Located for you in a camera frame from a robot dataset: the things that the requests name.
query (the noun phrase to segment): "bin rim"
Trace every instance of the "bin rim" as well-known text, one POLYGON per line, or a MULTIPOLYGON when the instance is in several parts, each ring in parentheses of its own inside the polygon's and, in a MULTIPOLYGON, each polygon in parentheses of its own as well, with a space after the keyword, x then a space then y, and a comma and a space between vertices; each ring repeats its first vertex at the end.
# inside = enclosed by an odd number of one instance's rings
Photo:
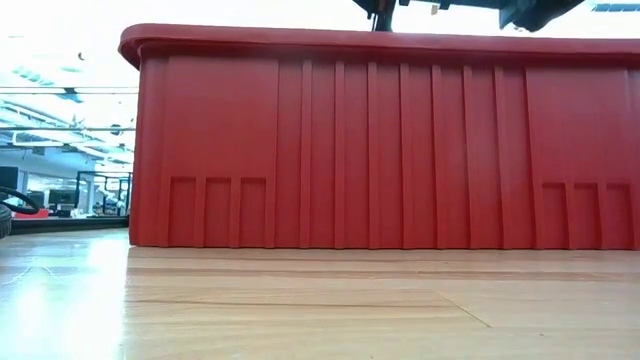
POLYGON ((472 59, 580 61, 611 66, 634 66, 640 61, 638 39, 523 38, 508 36, 381 33, 174 24, 136 24, 121 35, 118 51, 140 68, 141 48, 194 45, 278 50, 314 49, 319 52, 360 51, 403 56, 460 56, 472 59))

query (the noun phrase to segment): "vertical rib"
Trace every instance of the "vertical rib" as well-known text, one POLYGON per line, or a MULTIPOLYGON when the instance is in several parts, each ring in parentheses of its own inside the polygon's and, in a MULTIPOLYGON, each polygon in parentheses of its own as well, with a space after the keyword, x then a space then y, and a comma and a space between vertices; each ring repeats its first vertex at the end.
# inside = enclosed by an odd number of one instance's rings
POLYGON ((446 142, 444 137, 446 119, 442 99, 442 69, 434 65, 431 69, 431 96, 433 111, 433 146, 436 178, 436 247, 443 248, 447 241, 447 207, 449 189, 447 185, 446 142))
POLYGON ((343 249, 345 246, 345 182, 346 182, 346 144, 345 144, 345 118, 344 118, 344 63, 336 63, 335 71, 335 131, 336 131, 336 152, 335 152, 335 233, 334 241, 336 249, 343 249))
POLYGON ((566 201, 566 209, 567 209, 567 244, 564 244, 567 249, 577 249, 578 246, 576 244, 576 230, 575 230, 575 218, 574 218, 574 193, 575 193, 575 184, 573 182, 565 182, 565 201, 566 201))
POLYGON ((271 156, 271 174, 266 178, 264 209, 264 246, 276 247, 276 199, 278 189, 278 127, 280 124, 280 62, 277 62, 274 80, 276 81, 275 119, 273 119, 273 155, 271 156))
POLYGON ((631 231, 633 233, 632 250, 640 250, 640 213, 638 204, 640 201, 640 193, 638 193, 638 183, 634 182, 629 185, 630 192, 630 208, 631 208, 631 231))
POLYGON ((530 106, 530 98, 529 94, 531 93, 529 89, 529 81, 527 79, 527 71, 524 71, 524 86, 525 86, 525 105, 527 107, 526 117, 527 117, 527 125, 529 127, 529 155, 531 156, 531 184, 532 184, 532 193, 533 193, 533 214, 536 226, 536 236, 535 236, 535 244, 533 247, 536 249, 541 248, 541 244, 544 242, 542 237, 544 236, 544 225, 543 225, 543 203, 542 203, 542 183, 540 181, 539 175, 539 155, 537 154, 536 148, 536 133, 535 133, 535 121, 532 116, 532 109, 530 106))
POLYGON ((194 231, 193 235, 195 237, 194 243, 197 247, 204 247, 204 227, 205 227, 205 203, 206 203, 206 181, 207 179, 204 176, 196 177, 196 198, 195 198, 195 209, 193 214, 193 226, 194 231))
POLYGON ((476 214, 476 206, 478 204, 478 186, 477 186, 477 178, 476 171, 473 169, 473 152, 478 151, 479 149, 474 148, 472 133, 472 126, 475 125, 472 120, 473 116, 473 72, 471 67, 465 66, 462 72, 462 91, 463 91, 463 105, 464 105, 464 131, 465 131, 465 146, 467 150, 467 191, 469 196, 469 207, 466 209, 469 216, 469 248, 478 248, 478 228, 482 225, 480 224, 479 218, 476 214))
POLYGON ((605 250, 610 244, 607 232, 607 206, 606 206, 607 184, 604 181, 598 182, 598 221, 600 222, 600 244, 596 244, 598 249, 605 250))
POLYGON ((498 172, 500 175, 500 206, 502 212, 502 242, 503 249, 512 248, 513 234, 511 232, 511 182, 507 159, 509 157, 507 113, 505 108, 504 72, 496 67, 493 73, 494 91, 496 99, 496 125, 498 129, 498 172))
POLYGON ((167 171, 163 169, 160 176, 160 203, 159 211, 159 227, 162 231, 158 234, 158 244, 160 246, 169 246, 169 212, 171 211, 171 177, 167 171))
POLYGON ((380 139, 378 136, 378 68, 367 68, 367 104, 369 127, 369 248, 380 247, 380 139))
POLYGON ((240 203, 242 201, 242 191, 240 182, 242 179, 234 177, 231 179, 231 211, 229 212, 229 246, 240 247, 240 203))
POLYGON ((300 139, 300 247, 311 245, 311 75, 312 64, 302 64, 302 123, 300 139))
POLYGON ((402 131, 402 197, 403 197, 403 239, 405 249, 415 248, 413 214, 413 117, 409 111, 409 65, 400 65, 400 126, 402 131))

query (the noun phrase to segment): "red plastic bin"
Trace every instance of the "red plastic bin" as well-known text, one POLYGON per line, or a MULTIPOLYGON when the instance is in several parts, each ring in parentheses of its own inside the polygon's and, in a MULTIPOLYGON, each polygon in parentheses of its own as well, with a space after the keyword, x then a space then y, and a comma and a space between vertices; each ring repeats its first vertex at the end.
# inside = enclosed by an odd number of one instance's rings
POLYGON ((639 249, 640 41, 136 25, 131 243, 639 249))

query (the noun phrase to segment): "wooden floor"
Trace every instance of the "wooden floor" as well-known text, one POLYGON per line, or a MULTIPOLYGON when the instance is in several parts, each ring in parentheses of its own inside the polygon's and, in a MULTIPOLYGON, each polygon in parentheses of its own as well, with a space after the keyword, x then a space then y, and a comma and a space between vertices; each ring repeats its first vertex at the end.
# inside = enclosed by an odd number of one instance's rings
POLYGON ((640 359, 640 252, 0 242, 1 359, 640 359))

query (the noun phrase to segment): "red object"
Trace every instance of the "red object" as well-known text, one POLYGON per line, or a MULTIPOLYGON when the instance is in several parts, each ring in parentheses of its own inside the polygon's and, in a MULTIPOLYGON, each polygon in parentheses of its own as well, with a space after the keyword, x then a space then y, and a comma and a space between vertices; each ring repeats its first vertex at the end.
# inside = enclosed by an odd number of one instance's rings
POLYGON ((16 213, 15 215, 16 219, 46 219, 48 217, 49 217, 49 210, 47 209, 40 209, 37 214, 33 214, 33 215, 20 214, 20 213, 16 213))
POLYGON ((640 41, 136 25, 131 242, 640 248, 640 41))

